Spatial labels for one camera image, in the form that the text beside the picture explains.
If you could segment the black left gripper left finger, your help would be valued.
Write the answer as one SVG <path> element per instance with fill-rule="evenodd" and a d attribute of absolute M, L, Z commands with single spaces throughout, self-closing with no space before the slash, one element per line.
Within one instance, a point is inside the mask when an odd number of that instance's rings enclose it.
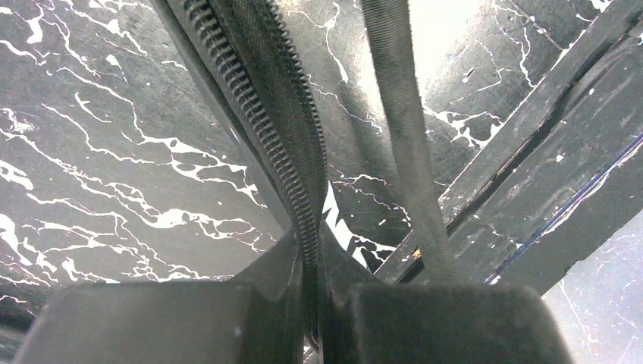
<path fill-rule="evenodd" d="M 84 284 L 57 293 L 16 363 L 300 363 L 303 273 L 293 232 L 227 281 Z"/>

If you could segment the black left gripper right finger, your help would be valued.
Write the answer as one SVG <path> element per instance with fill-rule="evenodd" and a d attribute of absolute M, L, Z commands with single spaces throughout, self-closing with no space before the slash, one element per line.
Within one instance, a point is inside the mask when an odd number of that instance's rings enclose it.
<path fill-rule="evenodd" d="M 527 287 L 386 284 L 319 232 L 323 363 L 570 363 L 554 317 Z"/>

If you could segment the black racket cover bag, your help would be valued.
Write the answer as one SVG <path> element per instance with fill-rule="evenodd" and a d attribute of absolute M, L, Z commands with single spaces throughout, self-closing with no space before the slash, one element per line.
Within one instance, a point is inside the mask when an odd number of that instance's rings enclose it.
<path fill-rule="evenodd" d="M 319 345 L 318 253 L 328 187 L 324 134 L 314 96 L 276 2 L 158 1 L 175 45 L 215 89 L 233 125 L 252 147 L 290 218 L 303 254 L 306 336 Z M 421 254 L 436 281 L 454 281 L 447 230 L 435 194 L 416 81 L 409 6 L 364 1 L 372 62 L 403 201 Z"/>

